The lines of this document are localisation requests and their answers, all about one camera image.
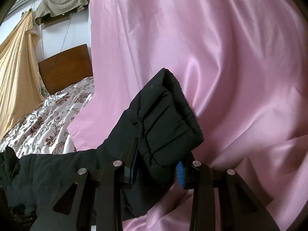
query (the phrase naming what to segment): yellow cloth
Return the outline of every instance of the yellow cloth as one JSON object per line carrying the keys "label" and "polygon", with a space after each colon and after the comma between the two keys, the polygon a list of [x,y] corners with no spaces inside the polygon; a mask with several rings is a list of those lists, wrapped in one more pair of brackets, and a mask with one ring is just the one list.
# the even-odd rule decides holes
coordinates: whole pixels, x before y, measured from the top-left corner
{"label": "yellow cloth", "polygon": [[0,45],[0,140],[44,100],[30,9]]}

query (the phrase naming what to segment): wooden headboard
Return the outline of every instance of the wooden headboard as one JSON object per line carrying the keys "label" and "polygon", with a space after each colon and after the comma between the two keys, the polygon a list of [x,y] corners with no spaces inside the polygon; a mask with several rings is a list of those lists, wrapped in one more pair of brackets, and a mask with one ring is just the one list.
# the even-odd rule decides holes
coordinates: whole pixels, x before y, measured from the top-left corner
{"label": "wooden headboard", "polygon": [[51,95],[85,77],[93,76],[86,44],[63,51],[38,64],[43,82]]}

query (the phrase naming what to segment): beige towel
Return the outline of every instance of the beige towel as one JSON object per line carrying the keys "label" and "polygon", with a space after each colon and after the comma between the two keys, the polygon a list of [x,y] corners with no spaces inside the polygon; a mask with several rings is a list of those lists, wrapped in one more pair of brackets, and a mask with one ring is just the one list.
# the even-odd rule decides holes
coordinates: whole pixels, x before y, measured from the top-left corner
{"label": "beige towel", "polygon": [[30,9],[0,45],[0,140],[44,100]]}
{"label": "beige towel", "polygon": [[42,0],[36,10],[35,22],[40,25],[41,18],[48,14],[55,17],[73,9],[77,9],[77,12],[82,11],[88,4],[89,0]]}

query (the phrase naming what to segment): pink satin fabric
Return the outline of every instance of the pink satin fabric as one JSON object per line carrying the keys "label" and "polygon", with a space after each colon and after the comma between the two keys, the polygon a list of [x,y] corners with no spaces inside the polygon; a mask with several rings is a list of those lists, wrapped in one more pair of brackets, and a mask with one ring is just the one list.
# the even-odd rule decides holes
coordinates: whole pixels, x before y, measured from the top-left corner
{"label": "pink satin fabric", "polygon": [[[99,146],[162,67],[205,141],[196,159],[236,168],[285,231],[308,199],[307,23],[292,0],[91,0],[95,94],[68,130]],[[126,231],[189,228],[177,183]]]}

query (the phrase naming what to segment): gray cloth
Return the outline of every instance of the gray cloth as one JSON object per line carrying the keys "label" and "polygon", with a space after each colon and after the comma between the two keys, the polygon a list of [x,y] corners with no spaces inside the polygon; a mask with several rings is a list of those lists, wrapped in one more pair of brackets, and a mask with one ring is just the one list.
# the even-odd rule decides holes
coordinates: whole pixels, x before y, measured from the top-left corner
{"label": "gray cloth", "polygon": [[36,11],[35,22],[40,25],[42,17],[48,14],[55,17],[73,9],[82,11],[88,4],[89,0],[42,0]]}

